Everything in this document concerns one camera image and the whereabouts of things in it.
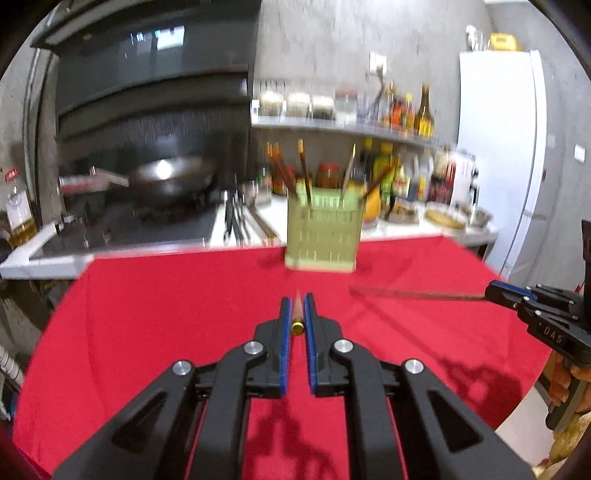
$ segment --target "finger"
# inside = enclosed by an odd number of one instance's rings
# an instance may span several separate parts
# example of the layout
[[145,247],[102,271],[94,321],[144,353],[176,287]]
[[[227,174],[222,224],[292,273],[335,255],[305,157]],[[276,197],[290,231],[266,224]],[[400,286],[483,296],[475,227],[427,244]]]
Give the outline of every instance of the finger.
[[573,366],[570,369],[570,372],[573,374],[573,377],[578,378],[579,380],[591,382],[591,368],[579,368]]
[[552,375],[552,383],[558,383],[564,388],[570,386],[570,372],[563,368],[562,364],[555,367],[554,374]]
[[552,383],[550,390],[548,391],[550,398],[553,399],[555,404],[561,404],[569,399],[569,391],[558,383]]
[[583,399],[577,408],[577,413],[591,410],[591,385],[587,385]]

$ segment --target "bottle with red cap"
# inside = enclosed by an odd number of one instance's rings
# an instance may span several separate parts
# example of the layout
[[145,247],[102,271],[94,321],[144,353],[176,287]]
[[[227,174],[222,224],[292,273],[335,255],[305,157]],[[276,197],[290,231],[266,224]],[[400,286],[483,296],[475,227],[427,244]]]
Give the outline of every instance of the bottle with red cap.
[[28,242],[37,233],[27,188],[19,173],[18,168],[12,168],[4,175],[8,189],[6,213],[11,230],[10,244],[13,248]]

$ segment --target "hand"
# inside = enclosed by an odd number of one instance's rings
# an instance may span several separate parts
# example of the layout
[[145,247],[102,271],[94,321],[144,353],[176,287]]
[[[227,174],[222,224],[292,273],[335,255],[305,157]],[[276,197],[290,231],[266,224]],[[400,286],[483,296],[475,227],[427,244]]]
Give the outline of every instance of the hand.
[[[570,372],[564,367],[564,357],[556,354],[556,363],[554,364],[554,372],[552,373],[552,383],[550,384],[549,395],[552,402],[561,406],[567,401],[569,397],[569,386],[571,375],[579,380],[591,382],[591,368],[572,367]],[[577,413],[591,410],[591,385],[587,385],[585,394],[581,403],[577,407]]]

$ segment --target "red tablecloth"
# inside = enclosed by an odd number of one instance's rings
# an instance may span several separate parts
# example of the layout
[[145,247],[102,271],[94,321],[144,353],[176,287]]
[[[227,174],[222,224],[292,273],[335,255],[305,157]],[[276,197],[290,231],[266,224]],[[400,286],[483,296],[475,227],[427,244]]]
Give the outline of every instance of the red tablecloth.
[[[54,471],[175,360],[218,360],[296,290],[314,293],[319,313],[377,357],[422,359],[491,427],[548,358],[513,312],[493,304],[349,294],[352,283],[482,293],[495,276],[451,240],[364,242],[353,274],[290,271],[282,256],[277,248],[95,261],[37,346],[16,445]],[[348,478],[342,399],[310,395],[303,337],[292,339],[287,398],[252,402],[243,477]]]

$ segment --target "white floor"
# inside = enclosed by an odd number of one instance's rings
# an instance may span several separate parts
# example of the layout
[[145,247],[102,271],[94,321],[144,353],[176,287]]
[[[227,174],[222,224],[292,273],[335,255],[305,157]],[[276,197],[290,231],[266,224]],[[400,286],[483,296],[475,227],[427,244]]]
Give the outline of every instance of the white floor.
[[545,425],[548,407],[534,388],[496,430],[499,437],[530,465],[548,458],[552,431]]

